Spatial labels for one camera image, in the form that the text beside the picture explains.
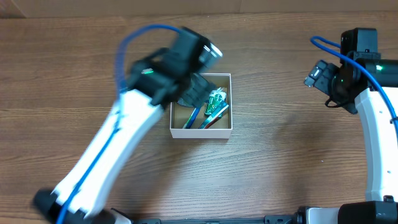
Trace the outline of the green Dettol soap packet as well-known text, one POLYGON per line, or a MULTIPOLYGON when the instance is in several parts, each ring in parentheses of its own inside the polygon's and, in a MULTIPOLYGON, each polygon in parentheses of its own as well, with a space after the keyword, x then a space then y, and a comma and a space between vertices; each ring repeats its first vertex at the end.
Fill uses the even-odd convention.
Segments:
POLYGON ((224 91, 223 87, 219 87, 215 90, 213 90, 208 98, 208 101, 206 102, 206 108, 204 114, 206 116, 211 115, 214 110, 217 108, 217 106, 222 102, 225 101, 227 97, 227 93, 224 91))

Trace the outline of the white toothpaste tube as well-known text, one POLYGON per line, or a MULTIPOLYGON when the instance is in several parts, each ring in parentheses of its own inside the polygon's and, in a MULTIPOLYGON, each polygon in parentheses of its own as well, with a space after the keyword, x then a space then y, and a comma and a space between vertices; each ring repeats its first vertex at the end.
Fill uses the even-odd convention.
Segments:
POLYGON ((221 101, 213 110, 212 114, 210 114, 209 117, 202 122, 199 129, 208 129, 219 120, 219 116, 222 115, 228 108, 229 104, 227 104, 225 101, 221 101))

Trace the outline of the green white toothbrush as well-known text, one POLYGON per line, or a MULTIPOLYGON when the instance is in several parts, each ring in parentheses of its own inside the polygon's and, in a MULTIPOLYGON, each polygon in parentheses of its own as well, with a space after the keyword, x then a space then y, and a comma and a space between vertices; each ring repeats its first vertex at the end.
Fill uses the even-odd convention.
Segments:
POLYGON ((185 129, 185 128, 189 125, 189 123, 190 123, 190 120, 188 120, 188 121, 183 125, 182 129, 185 129))

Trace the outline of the blue toothbrush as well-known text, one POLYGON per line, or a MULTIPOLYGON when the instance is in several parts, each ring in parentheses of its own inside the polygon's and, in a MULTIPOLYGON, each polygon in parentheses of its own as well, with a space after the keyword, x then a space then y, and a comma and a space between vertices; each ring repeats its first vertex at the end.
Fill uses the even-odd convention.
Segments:
POLYGON ((199 112, 200 112, 200 108, 195 108, 195 109, 192 111, 192 114, 190 115, 190 117, 189 117, 189 119, 188 119, 188 120, 190 120, 190 123, 189 123, 189 125, 186 127, 186 129, 190 129, 190 128, 192 127, 192 125, 193 125, 194 121, 196 120, 196 117, 197 117, 197 115, 198 115, 199 112))

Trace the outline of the purple soap pump bottle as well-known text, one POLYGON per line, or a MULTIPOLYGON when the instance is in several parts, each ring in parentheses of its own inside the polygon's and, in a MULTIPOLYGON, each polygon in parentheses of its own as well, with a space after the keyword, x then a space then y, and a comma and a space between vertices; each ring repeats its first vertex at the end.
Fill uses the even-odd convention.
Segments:
POLYGON ((191 103, 188 103, 188 102, 185 101, 183 98, 180 98, 180 99, 177 101, 177 104, 180 105, 180 106, 188 107, 188 108, 192 108, 192 107, 193 107, 193 105, 192 105, 191 103))

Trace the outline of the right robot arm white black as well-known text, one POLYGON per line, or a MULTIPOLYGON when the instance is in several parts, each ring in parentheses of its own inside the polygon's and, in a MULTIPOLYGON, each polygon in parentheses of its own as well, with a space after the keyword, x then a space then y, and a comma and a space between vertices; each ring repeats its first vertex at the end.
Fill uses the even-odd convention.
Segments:
POLYGON ((304 84, 329 97, 326 107, 359 115, 368 177, 363 202, 302 207, 291 222, 397 223, 397 61, 381 57, 374 28, 347 30, 339 44, 320 36, 310 41, 338 57, 341 65, 318 61, 304 84))

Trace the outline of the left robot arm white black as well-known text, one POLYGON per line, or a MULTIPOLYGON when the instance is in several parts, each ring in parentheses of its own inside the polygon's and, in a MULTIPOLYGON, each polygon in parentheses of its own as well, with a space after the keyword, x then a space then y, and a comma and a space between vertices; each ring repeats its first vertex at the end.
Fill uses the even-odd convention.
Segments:
POLYGON ((33 203, 50 223, 129 223, 117 210, 106 210, 109 193, 125 163, 169 104, 184 99, 199 107, 214 89, 202 73, 222 52, 206 37, 186 28, 176 30, 170 47, 124 63, 129 44, 160 25, 151 24, 127 35, 116 51, 116 101, 102 127, 74 168, 52 190, 39 190, 33 203))

